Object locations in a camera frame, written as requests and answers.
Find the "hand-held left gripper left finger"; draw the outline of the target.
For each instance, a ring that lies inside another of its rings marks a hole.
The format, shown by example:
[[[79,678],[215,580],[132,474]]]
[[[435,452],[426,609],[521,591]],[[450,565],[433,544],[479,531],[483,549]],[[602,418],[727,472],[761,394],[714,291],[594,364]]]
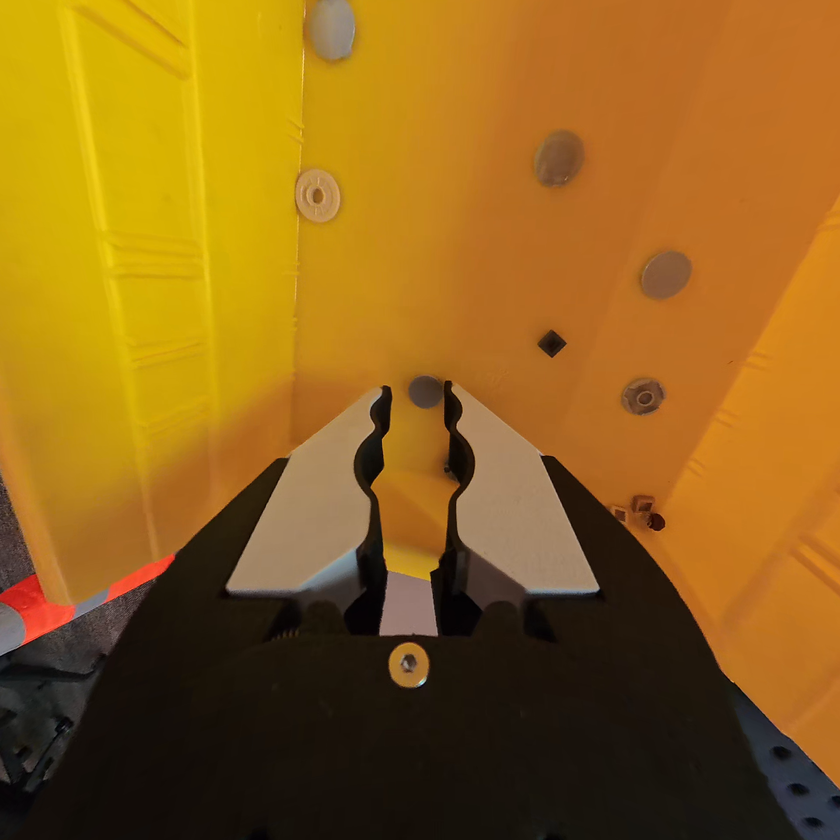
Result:
[[[373,483],[384,468],[392,390],[376,387],[297,446],[233,572],[226,593],[279,597],[341,614],[382,590],[382,523]]]

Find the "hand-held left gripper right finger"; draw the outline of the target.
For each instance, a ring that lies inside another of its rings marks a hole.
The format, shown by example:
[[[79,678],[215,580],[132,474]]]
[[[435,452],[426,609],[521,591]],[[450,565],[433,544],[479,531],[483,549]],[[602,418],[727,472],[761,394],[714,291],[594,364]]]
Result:
[[[480,610],[545,597],[595,595],[600,586],[553,486],[542,453],[451,381],[444,384],[448,503],[444,592]]]

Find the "yellow plastic bin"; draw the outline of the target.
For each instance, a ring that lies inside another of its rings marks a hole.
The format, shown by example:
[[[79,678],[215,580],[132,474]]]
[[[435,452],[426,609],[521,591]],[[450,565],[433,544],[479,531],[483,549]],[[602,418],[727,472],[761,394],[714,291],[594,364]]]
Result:
[[[388,558],[441,552],[433,375],[656,499],[631,533],[838,782],[838,2],[350,2],[335,62],[314,3],[2,2],[2,476],[46,598],[173,554],[378,385]],[[584,163],[548,188],[556,130]],[[691,279],[647,298],[670,249]]]

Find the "white round lego tile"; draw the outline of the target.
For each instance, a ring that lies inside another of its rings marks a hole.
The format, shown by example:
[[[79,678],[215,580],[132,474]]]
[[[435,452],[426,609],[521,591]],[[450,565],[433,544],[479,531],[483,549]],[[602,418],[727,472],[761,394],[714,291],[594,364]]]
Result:
[[[316,1],[308,12],[308,37],[314,53],[330,62],[350,57],[355,15],[348,1]]]

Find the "grey round holed lego piece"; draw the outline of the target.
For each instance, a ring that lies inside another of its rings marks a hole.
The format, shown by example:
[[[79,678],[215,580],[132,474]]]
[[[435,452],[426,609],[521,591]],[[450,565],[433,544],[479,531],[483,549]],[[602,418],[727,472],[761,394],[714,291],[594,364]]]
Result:
[[[628,413],[644,417],[656,413],[666,397],[666,389],[659,380],[641,377],[624,387],[621,404]]]

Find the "tan round lego plate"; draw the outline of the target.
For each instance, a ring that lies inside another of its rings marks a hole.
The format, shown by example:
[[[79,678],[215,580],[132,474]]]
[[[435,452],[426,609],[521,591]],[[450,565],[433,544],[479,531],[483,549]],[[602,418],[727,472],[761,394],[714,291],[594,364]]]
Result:
[[[340,210],[340,187],[329,172],[308,169],[297,178],[295,200],[303,218],[315,224],[325,224],[332,221]]]

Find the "orange grey striped tape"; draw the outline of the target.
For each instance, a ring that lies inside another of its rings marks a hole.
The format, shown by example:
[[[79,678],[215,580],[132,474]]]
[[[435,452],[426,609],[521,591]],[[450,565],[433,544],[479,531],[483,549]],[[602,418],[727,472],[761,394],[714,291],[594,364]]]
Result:
[[[51,634],[99,607],[154,581],[172,564],[174,554],[148,563],[91,598],[64,605],[46,598],[39,578],[31,574],[1,593],[1,656]]]

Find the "black perforated mat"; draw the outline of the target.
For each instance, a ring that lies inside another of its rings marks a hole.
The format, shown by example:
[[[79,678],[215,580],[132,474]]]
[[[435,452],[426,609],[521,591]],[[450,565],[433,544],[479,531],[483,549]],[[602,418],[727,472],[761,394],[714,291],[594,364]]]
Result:
[[[752,755],[799,836],[838,839],[838,787],[736,684],[729,682],[728,692]]]

